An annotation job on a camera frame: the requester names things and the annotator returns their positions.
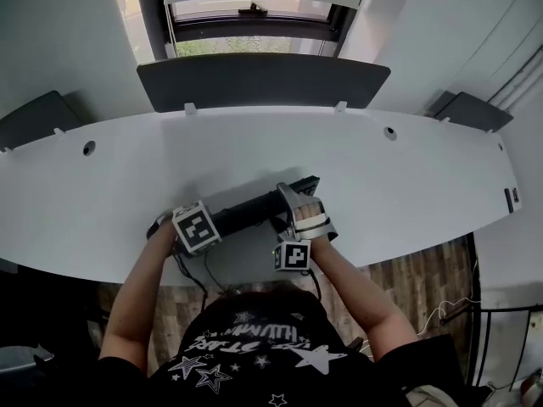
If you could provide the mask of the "person's right hand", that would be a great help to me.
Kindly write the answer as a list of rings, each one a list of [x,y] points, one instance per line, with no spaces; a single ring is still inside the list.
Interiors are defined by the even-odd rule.
[[[320,223],[322,223],[326,221],[327,216],[323,212],[320,203],[308,203],[294,210],[294,218],[297,222],[303,220],[318,220]]]

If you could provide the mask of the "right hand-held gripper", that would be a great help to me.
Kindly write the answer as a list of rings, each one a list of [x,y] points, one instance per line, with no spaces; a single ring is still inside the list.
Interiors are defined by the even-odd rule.
[[[284,182],[277,184],[277,191],[290,211],[306,205],[305,195],[296,192]],[[278,245],[273,251],[276,271],[308,271],[311,242],[319,237],[327,237],[332,241],[338,236],[325,212],[308,219],[292,219],[289,222],[274,218],[273,226],[277,230],[278,239]]]

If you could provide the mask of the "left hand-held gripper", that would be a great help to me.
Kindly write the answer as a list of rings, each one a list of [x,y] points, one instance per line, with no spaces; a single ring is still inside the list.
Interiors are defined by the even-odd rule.
[[[200,255],[221,242],[221,236],[202,200],[163,212],[148,228],[146,238],[150,239],[165,222],[170,222],[176,230],[173,247],[176,254]]]

